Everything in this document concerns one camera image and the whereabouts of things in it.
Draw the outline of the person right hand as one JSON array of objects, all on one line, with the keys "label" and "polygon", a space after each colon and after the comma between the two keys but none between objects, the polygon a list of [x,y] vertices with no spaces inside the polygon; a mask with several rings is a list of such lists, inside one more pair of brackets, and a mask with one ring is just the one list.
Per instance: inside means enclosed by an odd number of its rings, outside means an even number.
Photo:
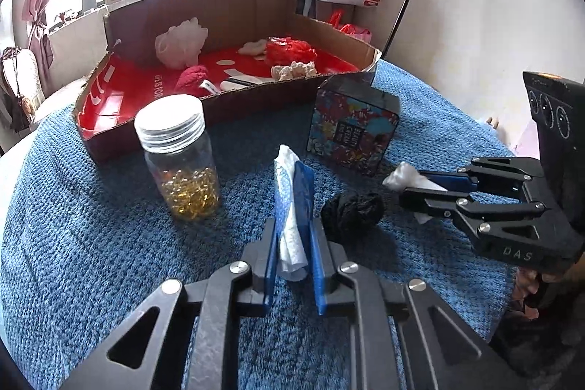
[{"label": "person right hand", "polygon": [[539,311],[525,304],[525,299],[535,295],[543,283],[554,283],[562,280],[561,275],[539,274],[537,271],[519,268],[514,277],[514,290],[512,294],[512,314],[526,318],[529,321],[539,317]]}]

